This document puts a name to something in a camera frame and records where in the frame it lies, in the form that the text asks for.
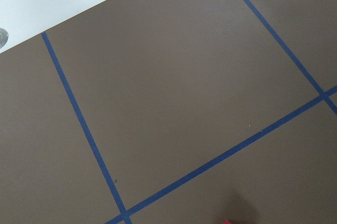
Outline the red cube left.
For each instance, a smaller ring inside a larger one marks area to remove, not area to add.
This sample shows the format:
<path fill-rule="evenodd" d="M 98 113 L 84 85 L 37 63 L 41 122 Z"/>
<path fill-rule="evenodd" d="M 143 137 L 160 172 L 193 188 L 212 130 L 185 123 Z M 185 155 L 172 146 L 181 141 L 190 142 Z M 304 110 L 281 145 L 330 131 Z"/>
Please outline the red cube left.
<path fill-rule="evenodd" d="M 232 222 L 229 221 L 228 219 L 226 219 L 226 220 L 222 221 L 221 224 L 232 224 Z"/>

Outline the clear tape roll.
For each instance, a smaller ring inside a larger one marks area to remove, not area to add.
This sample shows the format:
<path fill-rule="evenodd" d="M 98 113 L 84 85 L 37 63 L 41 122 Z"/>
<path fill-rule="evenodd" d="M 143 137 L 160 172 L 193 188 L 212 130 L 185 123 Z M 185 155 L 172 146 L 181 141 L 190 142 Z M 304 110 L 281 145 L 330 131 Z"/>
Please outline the clear tape roll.
<path fill-rule="evenodd" d="M 6 45 L 8 38 L 9 38 L 8 31 L 3 28 L 0 28 L 0 48 L 3 48 Z"/>

